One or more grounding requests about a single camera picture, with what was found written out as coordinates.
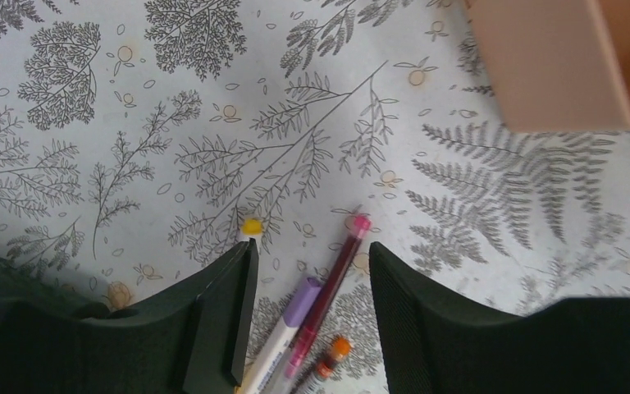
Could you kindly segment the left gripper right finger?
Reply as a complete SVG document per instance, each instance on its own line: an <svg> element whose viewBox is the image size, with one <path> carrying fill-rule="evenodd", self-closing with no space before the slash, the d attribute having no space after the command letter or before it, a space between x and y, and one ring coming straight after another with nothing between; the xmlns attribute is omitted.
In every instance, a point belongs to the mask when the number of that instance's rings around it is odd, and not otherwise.
<svg viewBox="0 0 630 394"><path fill-rule="evenodd" d="M522 317L369 248L392 393L630 393L630 297L573 297Z"/></svg>

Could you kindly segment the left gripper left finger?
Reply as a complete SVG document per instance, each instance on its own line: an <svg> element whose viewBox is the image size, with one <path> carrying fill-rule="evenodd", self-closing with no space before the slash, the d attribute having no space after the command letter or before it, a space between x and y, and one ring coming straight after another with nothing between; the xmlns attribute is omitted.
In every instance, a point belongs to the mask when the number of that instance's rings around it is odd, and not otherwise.
<svg viewBox="0 0 630 394"><path fill-rule="evenodd" d="M257 273L258 247L243 241L111 311L0 259L0 393L231 393L243 381Z"/></svg>

